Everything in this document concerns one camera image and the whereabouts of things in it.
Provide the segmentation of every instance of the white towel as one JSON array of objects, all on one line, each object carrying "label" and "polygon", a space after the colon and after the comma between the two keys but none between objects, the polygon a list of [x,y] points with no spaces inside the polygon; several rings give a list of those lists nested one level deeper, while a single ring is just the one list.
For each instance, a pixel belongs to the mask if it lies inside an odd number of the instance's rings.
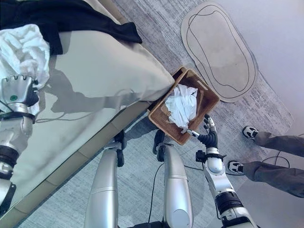
[{"label": "white towel", "polygon": [[187,132],[188,123],[196,117],[196,96],[198,89],[177,84],[165,103],[171,112],[169,121],[182,128],[182,134]]},{"label": "white towel", "polygon": [[0,79],[11,75],[27,75],[38,80],[41,89],[49,79],[49,44],[39,27],[28,24],[0,31]]}]

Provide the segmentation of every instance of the black cloth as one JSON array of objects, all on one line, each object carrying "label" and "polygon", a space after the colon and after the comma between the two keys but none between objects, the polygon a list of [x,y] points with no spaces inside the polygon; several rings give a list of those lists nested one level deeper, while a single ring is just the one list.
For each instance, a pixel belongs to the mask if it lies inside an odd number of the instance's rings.
[{"label": "black cloth", "polygon": [[83,0],[0,0],[0,30],[36,24],[51,55],[63,53],[59,32],[95,30],[116,39],[142,43],[134,23],[118,25]]}]

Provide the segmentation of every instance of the black and white sneaker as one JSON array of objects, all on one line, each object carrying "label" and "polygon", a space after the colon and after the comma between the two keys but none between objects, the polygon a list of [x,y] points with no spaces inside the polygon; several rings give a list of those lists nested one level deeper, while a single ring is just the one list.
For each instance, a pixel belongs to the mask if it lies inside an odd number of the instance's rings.
[{"label": "black and white sneaker", "polygon": [[229,161],[228,162],[228,169],[230,172],[238,175],[244,175],[243,173],[244,165],[238,161]]},{"label": "black and white sneaker", "polygon": [[248,139],[254,140],[257,133],[258,133],[257,128],[253,126],[246,126],[243,128],[243,135]]}]

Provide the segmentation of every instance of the carpet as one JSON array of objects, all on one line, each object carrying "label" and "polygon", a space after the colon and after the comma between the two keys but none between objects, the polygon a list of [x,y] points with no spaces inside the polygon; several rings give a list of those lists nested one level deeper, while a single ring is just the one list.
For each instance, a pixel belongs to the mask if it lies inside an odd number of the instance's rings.
[{"label": "carpet", "polygon": [[[121,13],[137,25],[144,45],[173,73],[180,65],[195,69],[181,40],[181,22],[199,0],[115,0]],[[210,113],[218,130],[221,154],[243,162],[262,160],[268,149],[260,148],[241,133],[243,126],[284,134],[293,119],[275,92],[259,75],[255,87],[239,101],[220,102]],[[128,144],[124,150],[125,165],[118,168],[119,226],[130,227],[148,221],[151,191],[155,172],[160,165],[152,153],[157,128],[143,114],[126,130]],[[202,124],[198,132],[204,133]],[[184,146],[177,145],[185,165],[201,168],[195,152],[204,146],[191,138]],[[18,228],[82,228],[86,204],[101,153],[74,177],[52,194]],[[194,228],[206,227],[216,216],[214,201],[201,171],[186,169],[194,212]],[[151,221],[163,215],[163,167],[157,175]],[[245,177],[230,177],[235,189]]]}]

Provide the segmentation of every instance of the brown basket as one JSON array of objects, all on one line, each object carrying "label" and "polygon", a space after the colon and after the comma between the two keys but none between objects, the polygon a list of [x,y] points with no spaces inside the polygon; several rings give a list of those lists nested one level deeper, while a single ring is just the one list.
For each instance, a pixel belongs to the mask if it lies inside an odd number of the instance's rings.
[{"label": "brown basket", "polygon": [[165,100],[169,94],[174,90],[177,84],[182,84],[188,87],[198,88],[197,93],[197,110],[196,117],[188,124],[188,128],[196,130],[199,124],[204,119],[204,115],[211,111],[214,105],[219,101],[219,97],[208,87],[203,79],[198,76],[193,70],[187,70],[181,67],[173,75],[175,83],[169,92],[162,98],[162,100],[151,110],[149,119],[163,132],[175,140],[178,144],[183,145],[190,138],[188,133],[182,134],[182,129],[176,124],[169,122],[170,112],[168,111]]}]

